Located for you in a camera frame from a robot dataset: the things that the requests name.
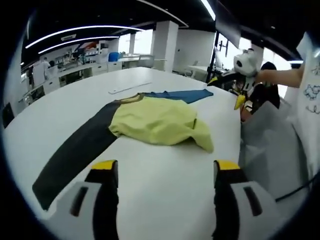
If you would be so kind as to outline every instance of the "garment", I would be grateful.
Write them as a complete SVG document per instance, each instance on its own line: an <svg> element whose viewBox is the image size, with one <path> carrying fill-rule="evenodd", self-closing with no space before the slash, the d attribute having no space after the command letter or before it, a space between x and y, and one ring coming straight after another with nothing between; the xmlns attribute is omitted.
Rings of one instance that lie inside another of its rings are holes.
<svg viewBox="0 0 320 240"><path fill-rule="evenodd" d="M304 73L292 106L292 122L302 141L311 179L320 169L320 48L305 33L297 50L304 59Z"/></svg>
<svg viewBox="0 0 320 240"><path fill-rule="evenodd" d="M120 135L158 145L193 138L207 152L213 151L208 127L182 100L144 93L115 100L75 131L44 166L32 185L41 207L47 210L59 192Z"/></svg>
<svg viewBox="0 0 320 240"><path fill-rule="evenodd" d="M50 68L50 64L48 61L44 60L42 63L42 67L43 67L43 74L44 74L44 78L45 80L47 80L48 76L47 76L47 70L48 68Z"/></svg>
<svg viewBox="0 0 320 240"><path fill-rule="evenodd" d="M183 100L187 104L191 104L200 99L204 99L206 97L212 96L213 93L208 91L207 89L203 90L190 90L190 91L164 91L164 92L150 92L145 93L146 97L153 98L165 98L172 100Z"/></svg>
<svg viewBox="0 0 320 240"><path fill-rule="evenodd" d="M142 100L122 104L109 129L117 137L126 135L156 145L175 145L193 138L207 152L213 151L209 128L182 100L145 96Z"/></svg>
<svg viewBox="0 0 320 240"><path fill-rule="evenodd" d="M239 166L274 199L308 181L306 156L294 126L269 101L241 124L241 139ZM308 192L306 187L277 203L284 220L292 218Z"/></svg>

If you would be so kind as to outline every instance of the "white strip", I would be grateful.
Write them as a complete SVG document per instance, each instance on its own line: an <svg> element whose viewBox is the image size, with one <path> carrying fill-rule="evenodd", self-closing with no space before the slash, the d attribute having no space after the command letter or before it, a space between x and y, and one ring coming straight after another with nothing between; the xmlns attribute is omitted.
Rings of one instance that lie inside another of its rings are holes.
<svg viewBox="0 0 320 240"><path fill-rule="evenodd" d="M210 4L208 3L208 1L207 0L201 0L201 2L205 6L205 8L208 11L208 13L210 14L212 20L215 21L216 20L216 14L212 10L212 8L211 8Z"/></svg>
<svg viewBox="0 0 320 240"><path fill-rule="evenodd" d="M155 8L155 9L158 9L158 10L164 12L165 14L168 14L169 16L173 17L174 19L177 19L180 23L182 23L183 25L185 25L187 28L189 27L188 24L186 24L186 23L185 23L184 21L182 21L180 18L178 18L177 16L175 16L175 15L173 15L172 13L168 12L167 10L164 10L163 8L161 8L161 7L157 6L157 5L154 5L154 4L152 4L152 3L148 2L148 1L145 1L145 0L137 0L137 1L138 1L138 2L141 2L141 3L143 3L143 4L147 4L147 5Z"/></svg>
<svg viewBox="0 0 320 240"><path fill-rule="evenodd" d="M320 49L317 49L317 51L314 54L314 57L317 58L319 57L319 55L320 55Z"/></svg>
<svg viewBox="0 0 320 240"><path fill-rule="evenodd" d="M292 60L292 61L287 61L289 64L303 64L303 60Z"/></svg>
<svg viewBox="0 0 320 240"><path fill-rule="evenodd" d="M66 30L62 30L62 31L57 31L57 32L51 33L51 34L49 34L47 36L39 38L38 40L30 43L25 48L28 49L31 46L41 42L42 40L45 40L47 38L50 38L50 37L58 35L58 34L63 34L63 33L66 33L66 32L75 31L75 30L81 30L81 29L95 29L95 28L115 28L115 29L130 29L130 30L136 30L136 31L144 31L143 29L130 27L130 26L114 26L114 25L80 26L80 27L69 28L69 29L66 29Z"/></svg>
<svg viewBox="0 0 320 240"><path fill-rule="evenodd" d="M87 38L82 38L82 39L77 39L77 40L72 40L72 41L67 41L67 42L64 42L64 43L60 43L58 45L55 45L55 46L51 46L45 50L42 50L40 52L38 52L38 54L42 54L48 50L51 50L51 49L54 49L54 48L57 48L57 47L60 47L62 45L65 45L65 44L71 44L71 43L75 43L75 42L79 42L79 41L84 41L84 40L92 40L92 39L118 39L119 37L118 36L96 36L96 37L87 37Z"/></svg>
<svg viewBox="0 0 320 240"><path fill-rule="evenodd" d="M122 87L122 88L116 88L116 89L113 89L111 91L108 91L108 93L117 94L117 93L129 90L129 89L133 89L133 88L140 87L140 86L147 85L147 84L151 84L151 83L152 82L149 80L148 82L140 83L138 85L133 84L131 86L129 85L129 86L125 86L125 87Z"/></svg>

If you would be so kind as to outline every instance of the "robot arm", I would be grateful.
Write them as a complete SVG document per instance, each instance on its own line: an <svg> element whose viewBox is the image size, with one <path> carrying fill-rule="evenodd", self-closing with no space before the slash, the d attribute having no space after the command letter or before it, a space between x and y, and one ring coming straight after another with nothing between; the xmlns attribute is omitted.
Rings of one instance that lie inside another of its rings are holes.
<svg viewBox="0 0 320 240"><path fill-rule="evenodd" d="M250 98L254 90L257 71L257 58L253 49L244 50L233 59L233 69L223 73L216 83L235 81L232 92L238 96L234 109L238 109Z"/></svg>

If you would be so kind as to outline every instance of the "black cable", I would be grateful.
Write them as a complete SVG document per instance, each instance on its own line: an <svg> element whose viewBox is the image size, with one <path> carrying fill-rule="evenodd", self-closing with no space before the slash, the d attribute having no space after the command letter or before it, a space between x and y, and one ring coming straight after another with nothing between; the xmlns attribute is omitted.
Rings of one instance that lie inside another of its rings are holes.
<svg viewBox="0 0 320 240"><path fill-rule="evenodd" d="M317 177L318 174L319 174L319 173L317 173L311 180L307 181L304 185L298 187L296 190L293 190L293 191L287 193L286 195L283 195L283 196L281 196L281 197L276 198L276 199L275 199L275 202L276 202L276 203L277 203L277 202L280 202L281 200L286 199L286 198L292 196L293 194L299 192L301 189L304 189L305 187L309 186L309 184L312 183L312 182L316 179L316 177Z"/></svg>

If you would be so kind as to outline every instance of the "yellow shirt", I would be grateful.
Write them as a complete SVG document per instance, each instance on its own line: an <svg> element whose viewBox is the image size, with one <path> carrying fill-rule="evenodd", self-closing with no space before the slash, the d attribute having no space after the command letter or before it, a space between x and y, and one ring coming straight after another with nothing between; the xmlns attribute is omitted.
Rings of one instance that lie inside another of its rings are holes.
<svg viewBox="0 0 320 240"><path fill-rule="evenodd" d="M184 101L146 96L137 101L135 96L121 102L109 126L115 136L167 146L193 138L207 152L214 150L208 126Z"/></svg>

